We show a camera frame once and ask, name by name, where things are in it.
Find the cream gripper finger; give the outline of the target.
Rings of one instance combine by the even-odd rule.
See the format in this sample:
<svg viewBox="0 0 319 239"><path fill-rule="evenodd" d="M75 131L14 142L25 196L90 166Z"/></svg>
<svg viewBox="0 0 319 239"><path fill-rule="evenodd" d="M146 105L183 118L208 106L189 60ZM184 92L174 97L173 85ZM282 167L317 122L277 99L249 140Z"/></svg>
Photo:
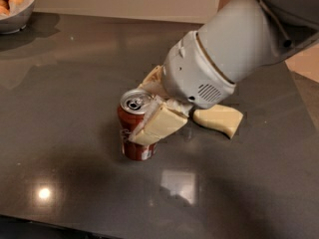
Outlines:
<svg viewBox="0 0 319 239"><path fill-rule="evenodd" d="M156 66L139 84L139 89L143 89L155 96L160 96L163 99L167 99L168 94L163 87L161 78L162 66Z"/></svg>
<svg viewBox="0 0 319 239"><path fill-rule="evenodd" d="M129 136L129 141L151 145L166 138L185 126L191 109L192 104L156 96L147 107L143 120Z"/></svg>

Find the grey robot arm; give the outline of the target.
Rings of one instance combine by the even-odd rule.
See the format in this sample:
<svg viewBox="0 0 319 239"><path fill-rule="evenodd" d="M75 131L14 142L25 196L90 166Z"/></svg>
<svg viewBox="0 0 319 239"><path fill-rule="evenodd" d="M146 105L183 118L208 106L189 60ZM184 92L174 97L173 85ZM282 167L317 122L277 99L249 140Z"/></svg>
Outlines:
<svg viewBox="0 0 319 239"><path fill-rule="evenodd" d="M258 68L280 63L318 40L319 0L231 0L188 32L140 87L155 95L130 135L158 142L188 119L232 137L242 113L220 102Z"/></svg>

